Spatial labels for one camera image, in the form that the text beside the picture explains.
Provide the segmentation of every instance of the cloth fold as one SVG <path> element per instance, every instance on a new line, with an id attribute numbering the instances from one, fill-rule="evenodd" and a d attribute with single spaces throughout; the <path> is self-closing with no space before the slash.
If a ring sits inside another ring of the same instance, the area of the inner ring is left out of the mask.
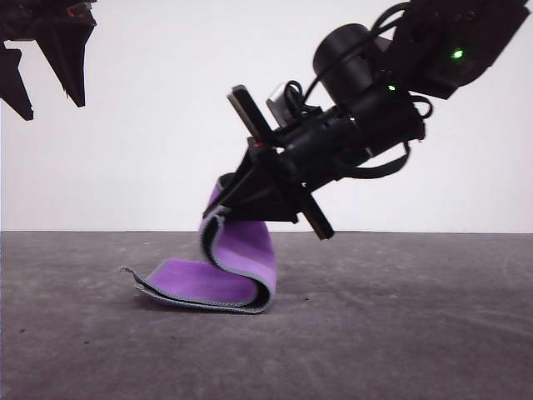
<path id="1" fill-rule="evenodd" d="M 210 203 L 223 189 L 219 179 Z M 135 288 L 158 303 L 235 313 L 261 313 L 276 293 L 277 265 L 267 225 L 229 221 L 219 206 L 200 226 L 206 261 L 170 258 L 146 278 L 129 267 Z"/>

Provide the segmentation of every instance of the purple cloth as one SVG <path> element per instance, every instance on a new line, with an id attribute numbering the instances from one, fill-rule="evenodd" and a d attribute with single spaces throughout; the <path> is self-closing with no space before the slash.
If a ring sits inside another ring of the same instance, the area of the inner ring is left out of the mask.
<path id="1" fill-rule="evenodd" d="M 220 181 L 209 203 L 222 190 Z M 153 300 L 178 307 L 236 313 L 260 313 L 276 292 L 276 258 L 264 222 L 227 221 L 230 212 L 217 207 L 200 226 L 208 262 L 171 258 L 148 277 L 129 267 L 139 289 Z"/>

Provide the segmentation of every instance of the gray fabric edge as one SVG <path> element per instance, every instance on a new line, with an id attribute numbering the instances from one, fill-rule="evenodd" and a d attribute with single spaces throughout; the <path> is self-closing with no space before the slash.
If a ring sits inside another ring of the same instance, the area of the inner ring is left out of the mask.
<path id="1" fill-rule="evenodd" d="M 214 303 L 199 303 L 199 302 L 185 302 L 185 301 L 179 301 L 179 300 L 173 300 L 168 297 L 162 297 L 156 292 L 151 291 L 150 289 L 147 289 L 146 287 L 143 287 L 141 285 L 134 286 L 135 289 L 137 289 L 139 292 L 144 294 L 145 296 L 150 297 L 152 300 L 156 301 L 157 303 L 160 303 L 165 306 L 178 306 L 180 308 L 194 308 L 194 309 L 201 309 L 201 310 L 211 310 L 211 311 L 223 311 L 223 312 L 229 312 L 229 313 L 241 313 L 241 314 L 258 314 L 261 313 L 263 310 L 261 308 L 253 308 L 253 307 L 228 307 L 228 306 L 222 306 L 222 305 L 216 305 Z"/>
<path id="2" fill-rule="evenodd" d="M 173 300 L 173 301 L 178 301 L 178 302 L 187 302 L 187 303 L 190 302 L 190 303 L 197 303 L 197 304 L 211 304 L 211 305 L 222 306 L 222 307 L 240 308 L 240 307 L 244 307 L 244 306 L 246 306 L 248 304 L 253 303 L 254 300 L 257 298 L 257 289 L 256 289 L 256 291 L 254 293 L 254 296 L 251 297 L 249 300 L 246 300 L 245 302 L 218 302 L 216 300 L 212 301 L 212 300 L 205 300 L 205 299 L 200 299 L 200 298 L 180 297 L 180 296 L 175 296 L 173 294 L 170 294 L 169 292 L 166 292 L 166 291 L 160 289 L 159 287 L 151 284 L 150 282 L 147 281 L 147 278 L 145 279 L 145 278 L 141 277 L 141 275 L 137 271 L 135 271 L 134 269 L 132 269 L 130 267 L 122 267 L 121 271 L 126 271 L 127 273 L 131 273 L 131 275 L 133 275 L 133 279 L 135 280 L 135 282 L 143 285 L 146 289 L 150 289 L 151 291 L 157 293 L 159 296 L 165 297 L 168 300 Z"/>

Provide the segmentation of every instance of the black plastic part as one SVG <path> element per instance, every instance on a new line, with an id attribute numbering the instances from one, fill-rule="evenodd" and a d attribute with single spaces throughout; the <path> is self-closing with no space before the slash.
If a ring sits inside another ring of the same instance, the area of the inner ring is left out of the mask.
<path id="1" fill-rule="evenodd" d="M 377 69 L 407 90 L 449 98 L 500 56 L 529 16 L 524 0 L 411 0 Z M 464 57 L 454 59 L 457 49 Z"/>
<path id="2" fill-rule="evenodd" d="M 330 33 L 316 50 L 313 59 L 316 75 L 322 75 L 331 66 L 332 60 L 338 59 L 354 44 L 364 40 L 368 33 L 366 27 L 356 23 L 344 25 Z M 336 104 L 364 92 L 374 83 L 367 59 L 370 51 L 376 50 L 375 43 L 362 46 L 322 78 L 322 85 Z"/>
<path id="3" fill-rule="evenodd" d="M 275 137 L 268 125 L 267 120 L 253 101 L 252 96 L 243 85 L 235 86 L 227 96 L 238 116 L 246 125 L 250 134 L 257 143 L 275 144 Z"/>
<path id="4" fill-rule="evenodd" d="M 314 191 L 343 177 L 358 178 L 353 171 L 355 166 L 397 144 L 425 136 L 425 125 L 413 97 L 405 91 L 391 92 L 375 85 L 346 106 L 333 107 L 286 133 L 281 162 L 293 182 L 305 183 Z M 390 175 L 405 162 L 402 159 L 382 171 L 366 170 L 364 178 Z"/>
<path id="5" fill-rule="evenodd" d="M 78 107 L 85 106 L 85 44 L 94 25 L 76 18 L 39 24 L 37 44 L 52 66 L 63 89 Z"/>
<path id="6" fill-rule="evenodd" d="M 241 165 L 203 217 L 221 205 L 228 208 L 229 221 L 297 223 L 303 213 L 321 240 L 332 238 L 334 231 L 311 192 L 284 179 L 276 151 L 257 147 L 253 137 L 248 144 Z"/>
<path id="7" fill-rule="evenodd" d="M 0 43 L 36 40 L 67 95 L 85 105 L 85 45 L 96 26 L 90 12 L 96 0 L 3 0 L 0 2 Z M 18 71 L 20 51 L 0 48 L 1 96 L 24 119 L 32 106 Z"/>
<path id="8" fill-rule="evenodd" d="M 33 119 L 33 110 L 18 71 L 21 56 L 20 50 L 6 49 L 3 43 L 0 43 L 0 98 L 29 121 Z"/>

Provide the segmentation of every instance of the green led light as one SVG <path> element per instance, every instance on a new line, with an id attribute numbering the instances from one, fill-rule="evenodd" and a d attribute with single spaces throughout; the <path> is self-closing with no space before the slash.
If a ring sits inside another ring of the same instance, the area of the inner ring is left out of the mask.
<path id="1" fill-rule="evenodd" d="M 465 56 L 465 51 L 462 48 L 457 48 L 452 54 L 451 57 L 454 60 L 458 60 L 460 58 L 463 58 Z"/>

